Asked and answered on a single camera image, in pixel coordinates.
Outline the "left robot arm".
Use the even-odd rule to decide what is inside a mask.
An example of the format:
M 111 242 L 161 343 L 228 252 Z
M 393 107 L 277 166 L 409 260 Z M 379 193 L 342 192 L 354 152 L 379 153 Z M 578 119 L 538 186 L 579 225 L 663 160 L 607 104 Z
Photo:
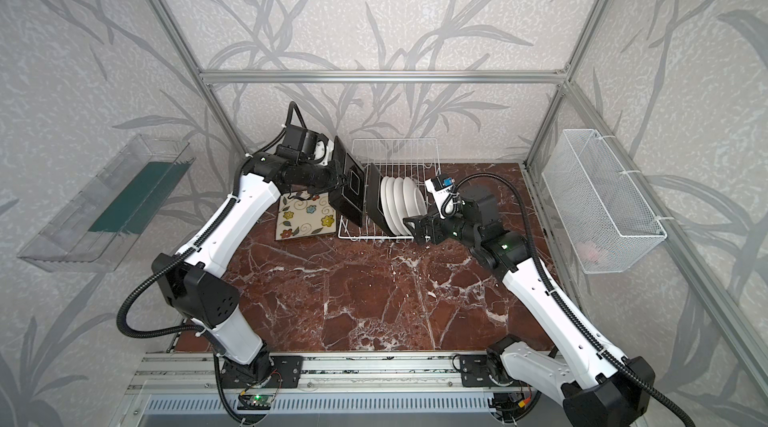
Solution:
M 224 280 L 235 251 L 292 186 L 313 194 L 337 188 L 344 179 L 344 153 L 339 138 L 288 128 L 274 153 L 245 157 L 232 192 L 191 240 L 175 255 L 160 254 L 153 262 L 152 270 L 163 273 L 157 280 L 163 297 L 186 319 L 184 327 L 231 363 L 253 368 L 267 351 L 240 310 L 238 289 Z

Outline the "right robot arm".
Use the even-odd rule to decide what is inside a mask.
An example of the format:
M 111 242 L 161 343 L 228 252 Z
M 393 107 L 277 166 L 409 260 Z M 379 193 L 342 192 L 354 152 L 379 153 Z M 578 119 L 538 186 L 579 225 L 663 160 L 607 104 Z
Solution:
M 648 408 L 645 386 L 655 380 L 641 357 L 628 358 L 579 310 L 543 265 L 527 235 L 506 229 L 494 195 L 483 185 L 458 193 L 452 178 L 425 183 L 434 203 L 404 223 L 414 239 L 438 245 L 451 239 L 532 313 L 557 349 L 541 353 L 507 336 L 486 351 L 491 382 L 525 384 L 558 402 L 574 426 L 630 426 Z

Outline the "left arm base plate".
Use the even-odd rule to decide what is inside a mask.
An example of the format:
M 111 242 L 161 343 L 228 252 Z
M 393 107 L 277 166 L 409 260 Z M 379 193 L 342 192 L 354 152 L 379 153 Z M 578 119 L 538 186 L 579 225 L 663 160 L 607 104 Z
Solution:
M 304 358 L 300 355 L 261 355 L 248 365 L 223 358 L 220 378 L 224 389 L 287 388 L 298 386 Z

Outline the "square floral plate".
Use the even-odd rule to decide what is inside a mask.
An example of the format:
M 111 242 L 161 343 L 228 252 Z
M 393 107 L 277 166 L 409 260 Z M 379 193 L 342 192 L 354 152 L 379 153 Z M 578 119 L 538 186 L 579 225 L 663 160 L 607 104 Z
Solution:
M 299 191 L 283 194 L 278 203 L 275 239 L 289 240 L 337 232 L 337 211 L 329 203 L 329 194 Z

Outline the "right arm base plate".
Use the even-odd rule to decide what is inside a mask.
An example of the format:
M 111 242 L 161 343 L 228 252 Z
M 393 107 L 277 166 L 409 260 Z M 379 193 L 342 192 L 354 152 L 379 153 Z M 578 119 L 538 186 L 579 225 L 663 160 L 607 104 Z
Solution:
M 455 354 L 452 365 L 459 372 L 463 387 L 529 388 L 528 384 L 518 379 L 502 378 L 486 353 Z

